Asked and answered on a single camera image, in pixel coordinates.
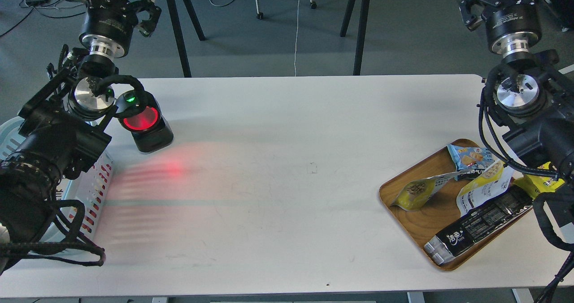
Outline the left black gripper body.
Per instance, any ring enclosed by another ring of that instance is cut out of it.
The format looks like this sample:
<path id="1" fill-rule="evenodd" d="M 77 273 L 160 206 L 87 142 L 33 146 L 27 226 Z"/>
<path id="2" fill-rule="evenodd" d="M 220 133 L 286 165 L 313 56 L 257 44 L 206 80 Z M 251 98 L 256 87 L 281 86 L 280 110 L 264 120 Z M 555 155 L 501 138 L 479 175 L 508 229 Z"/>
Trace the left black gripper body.
<path id="1" fill-rule="evenodd" d="M 91 54 L 122 58 L 129 52 L 136 27 L 141 28 L 142 35 L 149 34 L 149 27 L 137 17 L 137 13 L 148 11 L 149 0 L 86 0 L 86 7 L 78 39 Z"/>

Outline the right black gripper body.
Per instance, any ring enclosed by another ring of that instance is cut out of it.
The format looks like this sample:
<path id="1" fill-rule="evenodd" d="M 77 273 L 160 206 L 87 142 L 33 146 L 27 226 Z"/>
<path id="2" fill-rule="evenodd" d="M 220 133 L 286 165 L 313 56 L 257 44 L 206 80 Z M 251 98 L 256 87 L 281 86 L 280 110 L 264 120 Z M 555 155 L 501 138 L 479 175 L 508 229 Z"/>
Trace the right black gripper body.
<path id="1" fill-rule="evenodd" d="M 487 46 L 490 52 L 507 56 L 510 46 L 522 44 L 523 48 L 535 46 L 541 39 L 539 14 L 534 2 L 507 6 L 486 5 L 482 12 L 485 22 Z"/>

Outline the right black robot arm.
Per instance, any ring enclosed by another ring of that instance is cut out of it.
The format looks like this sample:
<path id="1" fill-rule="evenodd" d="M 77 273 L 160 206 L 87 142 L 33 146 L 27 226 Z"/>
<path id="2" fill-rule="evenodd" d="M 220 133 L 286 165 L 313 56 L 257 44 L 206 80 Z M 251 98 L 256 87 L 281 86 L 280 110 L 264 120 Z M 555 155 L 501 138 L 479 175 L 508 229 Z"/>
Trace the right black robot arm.
<path id="1" fill-rule="evenodd" d="M 486 123 L 498 150 L 493 154 L 527 175 L 562 180 L 557 191 L 534 200 L 545 238 L 569 253 L 538 303 L 552 301 L 559 283 L 573 270 L 573 81 L 555 68 L 554 49 L 531 52 L 543 37 L 537 3 L 557 5 L 558 17 L 573 20 L 573 0 L 459 0 L 468 30 L 485 25 L 490 52 L 502 56 L 490 70 L 479 103 L 479 135 Z"/>

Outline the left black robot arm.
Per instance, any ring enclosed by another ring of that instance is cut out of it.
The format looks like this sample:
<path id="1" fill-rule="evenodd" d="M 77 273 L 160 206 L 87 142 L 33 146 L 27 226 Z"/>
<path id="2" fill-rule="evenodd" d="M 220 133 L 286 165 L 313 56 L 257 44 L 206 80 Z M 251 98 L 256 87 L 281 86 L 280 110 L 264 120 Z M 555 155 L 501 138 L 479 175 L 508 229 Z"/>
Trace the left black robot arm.
<path id="1" fill-rule="evenodd" d="M 111 141 L 112 118 L 130 131 L 141 152 L 170 144 L 173 134 L 141 81 L 119 74 L 133 31 L 155 31 L 161 9 L 153 0 L 67 0 L 86 7 L 81 48 L 63 46 L 49 64 L 48 83 L 19 112 L 24 138 L 1 161 L 1 271 L 20 260 L 102 266 L 104 248 L 82 232 L 86 206 L 57 199 L 63 178 L 75 180 Z"/>

